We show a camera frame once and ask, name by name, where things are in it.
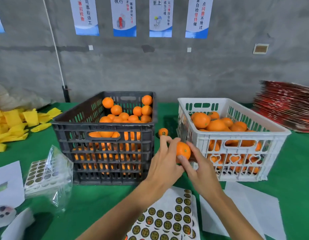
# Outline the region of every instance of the white plastic crate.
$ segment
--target white plastic crate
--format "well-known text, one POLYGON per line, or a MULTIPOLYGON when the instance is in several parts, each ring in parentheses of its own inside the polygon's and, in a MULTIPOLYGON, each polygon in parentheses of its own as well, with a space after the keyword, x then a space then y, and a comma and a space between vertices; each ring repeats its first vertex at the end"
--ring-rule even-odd
MULTIPOLYGON (((217 158, 213 165, 219 181, 267 180, 284 141, 291 134, 288 129, 228 98, 179 98, 178 101, 178 136, 181 141, 192 142, 205 157, 212 155, 217 158), (233 122, 243 121, 248 129, 256 132, 204 132, 196 129, 191 115, 195 112, 208 114, 211 111, 218 112, 221 118, 231 118, 233 122), (228 140, 238 140, 238 146, 225 145, 228 140), (253 140, 255 144, 243 147, 241 142, 244 140, 253 140), (220 150, 216 147, 216 142, 220 144, 220 150), (231 160, 227 163, 224 160, 219 164, 221 158, 232 156, 242 158, 243 163, 231 160), (255 157, 257 161, 252 163, 248 160, 249 157, 255 157)), ((192 166, 194 169, 198 168, 195 162, 192 166)))

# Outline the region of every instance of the black plastic crate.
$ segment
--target black plastic crate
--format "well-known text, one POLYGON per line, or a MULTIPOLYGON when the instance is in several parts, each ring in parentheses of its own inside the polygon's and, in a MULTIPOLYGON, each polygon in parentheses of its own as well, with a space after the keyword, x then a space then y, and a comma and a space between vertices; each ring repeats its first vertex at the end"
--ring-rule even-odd
POLYGON ((73 161, 73 181, 81 185, 133 185, 144 180, 154 156, 154 92, 104 91, 55 117, 53 129, 61 151, 73 161), (132 115, 145 95, 153 98, 150 123, 99 123, 111 113, 102 100, 111 97, 132 115), (114 131, 118 138, 90 137, 90 132, 114 131))

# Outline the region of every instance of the green tablecloth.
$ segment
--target green tablecloth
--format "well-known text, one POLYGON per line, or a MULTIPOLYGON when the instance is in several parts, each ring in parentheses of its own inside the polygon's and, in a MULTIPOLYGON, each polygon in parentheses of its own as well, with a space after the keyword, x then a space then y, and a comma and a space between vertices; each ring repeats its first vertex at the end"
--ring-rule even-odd
MULTIPOLYGON (((52 107, 66 111, 74 105, 56 103, 52 107)), ((178 104, 159 103, 158 111, 159 122, 156 130, 165 127, 172 137, 176 137, 178 104)), ((10 142, 7 150, 0 153, 0 167, 19 160, 25 178, 31 162, 45 159, 52 144, 58 146, 51 127, 31 133, 24 141, 10 142)), ((159 139, 156 138, 155 151, 158 147, 159 139)), ((268 176, 268 181, 243 184, 279 199, 287 239, 309 239, 309 134, 293 132, 288 137, 268 176)), ((185 173, 175 186, 194 190, 185 173)), ((62 214, 54 214, 55 208, 45 197, 27 199, 17 211, 31 207, 36 222, 26 230, 24 239, 75 239, 133 188, 74 185, 67 210, 62 214)), ((199 196, 196 192, 194 194, 197 197, 199 225, 202 229, 199 196)), ((228 239, 203 231, 200 232, 200 236, 201 240, 228 239)))

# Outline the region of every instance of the wall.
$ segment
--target wall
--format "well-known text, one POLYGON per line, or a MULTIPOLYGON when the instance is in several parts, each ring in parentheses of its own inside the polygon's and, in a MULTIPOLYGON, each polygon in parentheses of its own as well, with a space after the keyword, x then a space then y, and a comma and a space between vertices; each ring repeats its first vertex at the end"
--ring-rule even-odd
MULTIPOLYGON (((148 37, 149 0, 136 0, 136 38, 113 37, 110 0, 96 0, 99 37, 75 34, 69 0, 46 3, 72 101, 104 90, 151 90, 160 101, 251 102, 259 80, 309 86, 309 0, 214 0, 205 40, 184 38, 188 0, 174 1, 172 38, 148 37), (252 54, 259 42, 271 44, 269 54, 252 54), (154 52, 144 53, 145 44, 154 52)), ((0 18, 0 81, 63 101, 42 0, 0 0, 0 18)))

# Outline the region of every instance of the stack of red cardboard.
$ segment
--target stack of red cardboard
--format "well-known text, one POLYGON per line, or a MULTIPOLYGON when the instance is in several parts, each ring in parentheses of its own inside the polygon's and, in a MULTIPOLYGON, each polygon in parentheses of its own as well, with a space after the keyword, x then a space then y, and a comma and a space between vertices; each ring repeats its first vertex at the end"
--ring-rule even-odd
POLYGON ((260 81, 262 92, 253 110, 296 132, 309 133, 309 87, 278 81, 260 81))

